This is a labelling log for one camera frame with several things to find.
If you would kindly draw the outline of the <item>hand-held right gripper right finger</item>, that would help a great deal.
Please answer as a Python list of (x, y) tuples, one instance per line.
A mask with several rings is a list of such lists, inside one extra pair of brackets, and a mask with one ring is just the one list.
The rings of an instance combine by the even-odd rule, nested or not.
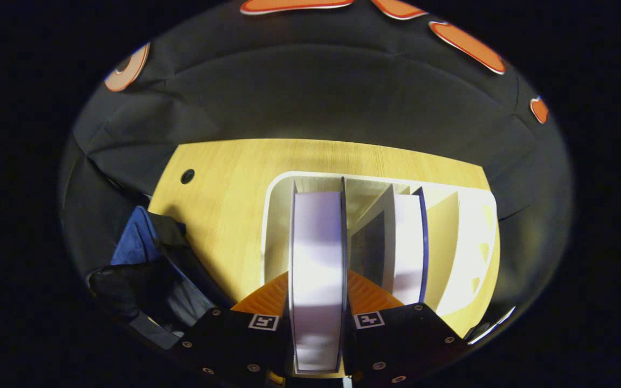
[(343, 367), (354, 386), (404, 386), (462, 359), (470, 350), (424, 303), (403, 304), (348, 272)]

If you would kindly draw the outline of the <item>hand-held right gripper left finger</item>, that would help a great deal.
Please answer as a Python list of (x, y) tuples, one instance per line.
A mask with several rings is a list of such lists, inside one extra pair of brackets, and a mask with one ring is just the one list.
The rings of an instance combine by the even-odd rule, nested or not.
[(174, 345), (173, 358), (212, 380), (287, 380), (288, 285), (285, 272), (232, 309), (210, 309)]

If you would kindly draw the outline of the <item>blue cover book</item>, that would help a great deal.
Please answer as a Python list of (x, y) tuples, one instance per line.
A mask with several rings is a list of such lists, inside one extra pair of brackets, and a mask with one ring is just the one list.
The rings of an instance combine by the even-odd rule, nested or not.
[(348, 230), (349, 268), (402, 304), (424, 299), (428, 267), (424, 197), (393, 184)]

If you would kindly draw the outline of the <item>grey spine book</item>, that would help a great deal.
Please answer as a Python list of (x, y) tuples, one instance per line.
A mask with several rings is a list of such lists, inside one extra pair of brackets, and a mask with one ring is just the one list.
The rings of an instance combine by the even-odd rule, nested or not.
[(347, 267), (344, 189), (301, 192), (293, 185), (288, 296), (293, 372), (298, 376), (341, 371)]

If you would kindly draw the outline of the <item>white bookshelf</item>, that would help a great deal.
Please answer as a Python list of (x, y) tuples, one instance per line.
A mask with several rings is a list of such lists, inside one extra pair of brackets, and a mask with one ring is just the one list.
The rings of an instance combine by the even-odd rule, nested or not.
[(262, 228), (261, 284), (288, 270), (292, 186), (301, 192), (345, 190), (347, 229), (384, 189), (424, 197), (428, 267), (424, 303), (440, 317), (468, 307), (488, 305), (497, 280), (494, 265), (497, 203), (483, 189), (368, 175), (323, 174), (291, 170), (266, 190)]

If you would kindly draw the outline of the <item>blue schoolbag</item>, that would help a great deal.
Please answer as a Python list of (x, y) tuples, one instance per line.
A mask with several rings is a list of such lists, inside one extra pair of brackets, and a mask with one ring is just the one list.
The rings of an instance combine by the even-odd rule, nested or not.
[(168, 350), (229, 297), (187, 241), (187, 226), (134, 209), (109, 265), (90, 272), (88, 289), (121, 324)]

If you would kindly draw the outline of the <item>black backdrop cloth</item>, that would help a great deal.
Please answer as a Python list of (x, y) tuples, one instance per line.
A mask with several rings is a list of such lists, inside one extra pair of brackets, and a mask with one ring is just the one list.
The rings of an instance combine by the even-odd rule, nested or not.
[(224, 2), (152, 38), (136, 77), (101, 83), (72, 126), (60, 218), (81, 279), (110, 263), (183, 143), (312, 139), (403, 148), (479, 165), (498, 202), (502, 263), (487, 317), (525, 311), (567, 247), (571, 164), (539, 83), (495, 73), (438, 38), (436, 16), (369, 2), (245, 14)]

